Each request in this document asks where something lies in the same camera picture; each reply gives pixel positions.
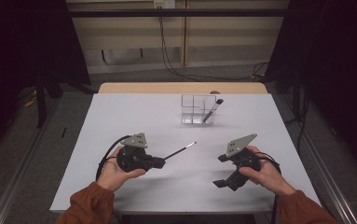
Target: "person's left hand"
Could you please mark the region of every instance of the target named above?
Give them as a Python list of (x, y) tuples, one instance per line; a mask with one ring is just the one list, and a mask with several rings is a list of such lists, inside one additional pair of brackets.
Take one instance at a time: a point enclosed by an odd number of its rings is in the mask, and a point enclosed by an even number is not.
[[(121, 148), (122, 147), (117, 147), (111, 157), (116, 157)], [(126, 173), (120, 169), (117, 164), (117, 158), (111, 158), (105, 163), (103, 171), (97, 180), (97, 184), (103, 189), (116, 191), (126, 182), (126, 180), (136, 178), (140, 175), (144, 175), (145, 173), (146, 171), (144, 169), (136, 169)]]

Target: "gray floor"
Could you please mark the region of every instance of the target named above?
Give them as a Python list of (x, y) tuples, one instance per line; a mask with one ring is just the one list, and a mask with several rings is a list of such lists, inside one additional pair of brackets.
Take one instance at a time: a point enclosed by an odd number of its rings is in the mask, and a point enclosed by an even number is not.
[[(216, 66), (176, 69), (181, 74), (203, 75), (224, 78), (247, 77), (253, 71), (251, 65)], [(215, 78), (196, 77), (201, 81), (218, 81)], [(106, 81), (192, 81), (169, 73), (166, 69), (129, 72), (117, 74), (92, 75), (92, 85), (97, 90)], [(49, 121), (43, 130), (37, 130), (36, 105), (24, 107), (18, 104), (15, 118), (0, 141), (0, 200), (15, 176), (23, 159), (28, 159), (25, 172), (17, 182), (17, 193), (9, 194), (10, 200), (3, 201), (7, 213), (0, 216), (0, 223), (53, 223), (58, 214), (49, 212), (65, 167), (75, 147), (83, 121), (86, 117), (92, 96), (86, 95), (70, 86), (62, 84), (64, 95), (61, 99), (47, 97)], [(267, 84), (268, 91), (273, 94), (277, 107), (284, 120), (289, 120), (291, 93), (277, 94), (274, 83)], [(293, 142), (297, 143), (300, 126), (292, 123), (287, 126)], [(25, 157), (31, 147), (32, 139), (37, 139), (35, 151)], [(322, 158), (327, 172), (331, 175), (329, 183), (320, 175), (316, 161), (311, 157), (311, 147), (315, 147)], [(357, 218), (357, 161), (355, 161), (347, 145), (338, 135), (331, 131), (327, 121), (316, 105), (310, 102), (305, 134), (300, 144), (300, 156), (311, 178), (311, 182), (319, 194), (323, 205), (339, 222), (344, 217), (339, 212), (339, 204), (333, 194), (328, 191), (328, 184), (336, 184), (343, 199)], [(269, 223), (269, 215), (256, 215), (256, 223)], [(131, 223), (246, 223), (244, 217), (134, 217)]]

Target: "white table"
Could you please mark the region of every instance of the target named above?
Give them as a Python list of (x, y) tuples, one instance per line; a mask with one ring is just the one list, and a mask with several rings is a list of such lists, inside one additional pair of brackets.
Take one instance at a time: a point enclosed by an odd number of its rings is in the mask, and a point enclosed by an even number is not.
[(116, 192), (117, 214), (253, 214), (269, 212), (274, 195), (248, 181), (237, 191), (219, 189), (235, 166), (220, 162), (227, 142), (257, 133), (251, 145), (271, 155), (283, 176), (319, 203), (270, 94), (221, 94), (211, 127), (181, 123), (182, 94), (95, 94), (71, 160), (50, 210), (62, 212), (69, 198), (94, 181), (98, 163), (120, 137), (145, 133), (147, 154), (165, 157), (198, 143), (167, 160), (163, 169), (129, 180)]

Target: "transparent container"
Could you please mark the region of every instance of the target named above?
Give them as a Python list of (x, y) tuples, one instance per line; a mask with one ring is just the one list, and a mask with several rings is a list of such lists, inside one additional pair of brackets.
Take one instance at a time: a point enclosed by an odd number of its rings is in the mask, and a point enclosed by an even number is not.
[(215, 102), (214, 95), (182, 95), (182, 123), (213, 124), (216, 111), (210, 111)]

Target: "controller cable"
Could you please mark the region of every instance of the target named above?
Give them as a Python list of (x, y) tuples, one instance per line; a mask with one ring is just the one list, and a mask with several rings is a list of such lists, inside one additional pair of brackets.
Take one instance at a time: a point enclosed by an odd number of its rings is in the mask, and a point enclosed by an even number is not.
[(96, 174), (96, 181), (99, 179), (100, 177), (100, 174), (102, 173), (102, 170), (103, 170), (103, 167), (105, 165), (105, 163), (109, 160), (109, 159), (112, 159), (112, 158), (115, 158), (115, 157), (108, 157), (109, 153), (111, 152), (111, 150), (122, 140), (126, 139), (126, 138), (130, 138), (131, 136), (130, 135), (126, 135), (126, 136), (123, 136), (119, 139), (116, 140), (116, 142), (111, 146), (109, 147), (108, 151), (106, 151), (105, 153), (105, 156), (103, 157), (103, 159), (100, 161), (99, 163), (99, 168), (97, 169), (97, 174)]
[[(262, 155), (264, 155), (265, 157), (259, 157), (258, 159), (271, 162), (271, 164), (273, 164), (274, 167), (277, 169), (277, 171), (281, 174), (280, 165), (270, 155), (268, 155), (267, 153), (264, 153), (264, 152), (255, 152), (254, 154), (262, 154)], [(277, 198), (278, 198), (278, 196), (275, 195), (274, 196), (274, 203), (273, 203), (273, 210), (271, 212), (271, 224), (275, 224), (276, 223)]]

